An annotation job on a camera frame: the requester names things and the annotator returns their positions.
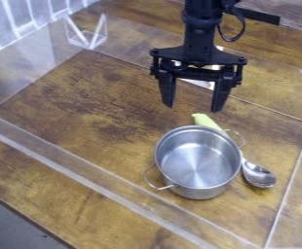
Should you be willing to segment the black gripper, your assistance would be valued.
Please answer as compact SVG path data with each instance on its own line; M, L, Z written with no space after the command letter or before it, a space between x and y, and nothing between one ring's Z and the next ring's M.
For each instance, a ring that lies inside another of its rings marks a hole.
M220 20L186 20L184 22L182 44L177 47L152 49L150 75L158 81L161 101L173 107L176 79L215 82L211 111L220 112L231 88L240 84L244 57L221 52L215 44L215 30Z

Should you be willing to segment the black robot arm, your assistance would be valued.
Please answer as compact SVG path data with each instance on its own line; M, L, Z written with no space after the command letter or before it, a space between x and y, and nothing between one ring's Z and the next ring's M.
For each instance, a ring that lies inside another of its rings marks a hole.
M149 74L158 82L161 101L172 107L176 95L176 79L213 82L211 111L219 112L225 104L229 90L241 82L247 59L221 52L215 44L215 30L225 42L236 41L245 28L243 14L233 7L240 0L184 0L181 21L184 24L182 44L178 47L152 49ZM223 13L233 14L241 29L227 37L220 23Z

